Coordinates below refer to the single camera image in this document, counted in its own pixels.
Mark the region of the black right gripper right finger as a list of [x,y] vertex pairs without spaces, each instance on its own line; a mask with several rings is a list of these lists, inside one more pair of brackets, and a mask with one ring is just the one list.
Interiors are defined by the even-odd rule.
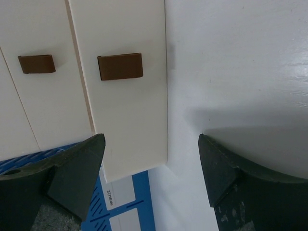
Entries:
[[200,162],[221,231],[306,231],[308,181],[256,164],[201,134]]

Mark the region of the blue plastic file organizer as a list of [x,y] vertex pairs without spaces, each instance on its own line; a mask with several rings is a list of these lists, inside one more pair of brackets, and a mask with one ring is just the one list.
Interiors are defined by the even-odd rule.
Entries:
[[99,171],[86,221],[64,222],[62,231],[154,231],[148,172],[107,183]]

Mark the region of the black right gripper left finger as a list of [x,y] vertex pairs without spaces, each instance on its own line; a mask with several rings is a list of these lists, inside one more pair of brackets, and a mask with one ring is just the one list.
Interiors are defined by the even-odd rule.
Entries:
[[105,150],[96,134],[0,177],[2,231],[79,231],[86,220]]

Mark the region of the white foam drawer box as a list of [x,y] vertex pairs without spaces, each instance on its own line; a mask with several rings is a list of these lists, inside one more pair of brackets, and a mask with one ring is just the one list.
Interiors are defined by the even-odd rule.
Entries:
[[107,182],[167,162],[164,1],[1,1],[1,159],[98,133]]

